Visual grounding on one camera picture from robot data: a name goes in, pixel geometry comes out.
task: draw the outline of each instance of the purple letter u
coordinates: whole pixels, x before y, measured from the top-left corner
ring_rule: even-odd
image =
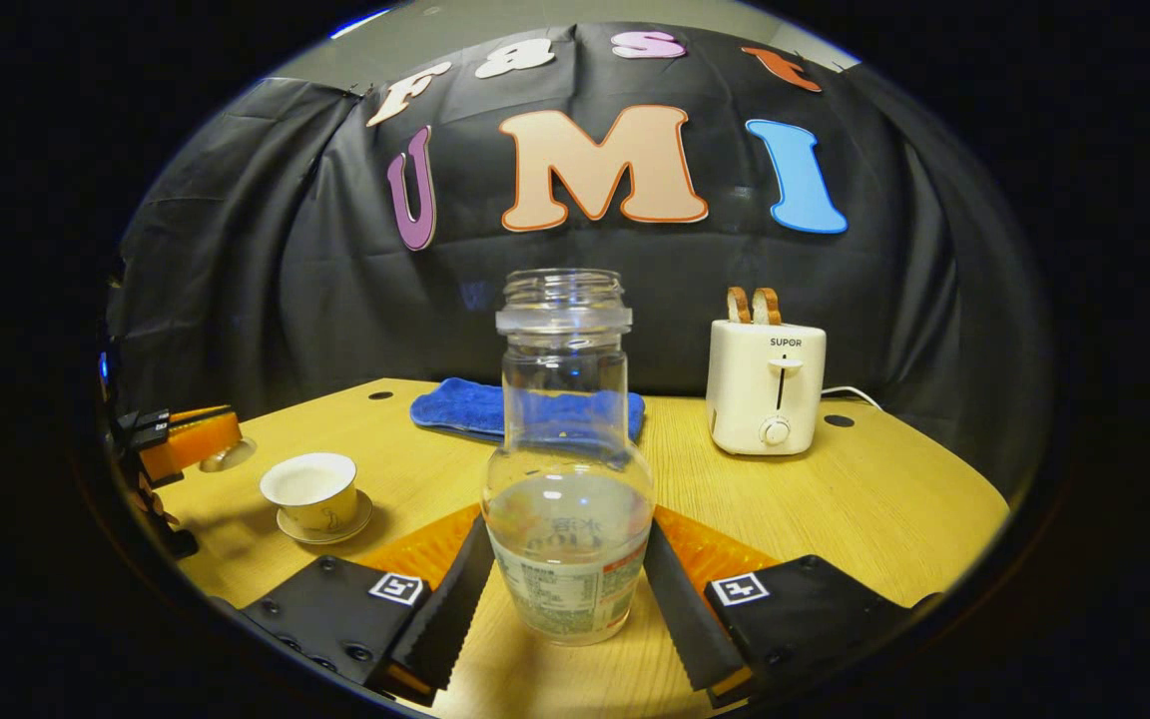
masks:
[[[434,177],[428,163],[428,138],[432,128],[424,125],[412,137],[407,146],[412,161],[415,162],[415,185],[420,190],[420,219],[412,217],[411,201],[406,197],[406,153],[401,152],[389,163],[389,189],[393,196],[393,216],[397,219],[397,231],[401,232],[402,242],[411,250],[424,250],[434,242],[434,228],[437,224],[437,208],[434,204]]]

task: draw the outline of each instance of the toaster knob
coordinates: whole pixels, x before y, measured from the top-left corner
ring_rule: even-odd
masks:
[[[783,444],[789,438],[789,421],[784,418],[770,418],[761,424],[761,441],[766,444]]]

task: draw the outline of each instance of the orange block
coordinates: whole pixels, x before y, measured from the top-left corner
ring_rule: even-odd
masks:
[[[716,529],[684,514],[676,514],[666,506],[656,505],[654,519],[662,536],[668,537],[668,545],[676,552],[681,567],[685,569],[685,578],[695,587],[695,594],[703,597],[708,611],[713,611],[713,606],[707,604],[707,597],[704,596],[707,582],[781,564],[770,554],[747,546],[746,543],[733,541]]]
[[[358,564],[381,572],[423,579],[428,582],[429,591],[435,591],[443,579],[446,579],[446,573],[455,563],[455,556],[473,529],[473,521],[481,513],[482,508],[476,504],[453,511],[446,518],[424,525],[414,533],[369,552],[358,559]]]
[[[140,461],[151,481],[183,473],[184,468],[241,442],[238,415],[227,405],[207,406],[171,414],[168,438],[140,451]]]

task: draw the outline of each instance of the saucer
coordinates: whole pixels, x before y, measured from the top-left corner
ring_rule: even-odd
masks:
[[[288,518],[283,510],[277,511],[277,528],[283,529],[283,534],[292,537],[294,541],[302,541],[304,543],[335,543],[338,541],[346,541],[346,538],[356,535],[367,526],[370,520],[370,511],[374,505],[370,502],[370,497],[367,492],[358,491],[358,514],[354,515],[352,522],[339,529],[338,533],[323,533],[320,529],[306,529],[302,527],[297,527],[296,522],[292,522],[291,518]]]

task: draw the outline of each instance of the table surface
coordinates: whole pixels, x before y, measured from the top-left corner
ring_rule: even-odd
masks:
[[[184,481],[156,490],[200,544],[179,569],[241,609],[317,556],[360,558],[478,502],[494,445],[416,428],[411,404],[435,387],[369,382],[243,422],[256,446],[250,459],[222,473],[191,467]],[[370,399],[384,391],[392,396]],[[825,414],[853,427],[834,427]],[[647,397],[645,418],[638,446],[659,504],[784,561],[821,556],[899,605],[949,588],[1009,513],[964,460],[861,400],[826,397],[813,446],[792,457],[722,453],[707,435],[703,397]],[[293,541],[261,496],[264,471],[308,451],[351,457],[358,487],[375,503],[348,541]],[[407,706],[457,718],[715,713],[685,681],[644,576],[615,637],[553,647],[526,630],[494,567],[450,687],[432,709]]]

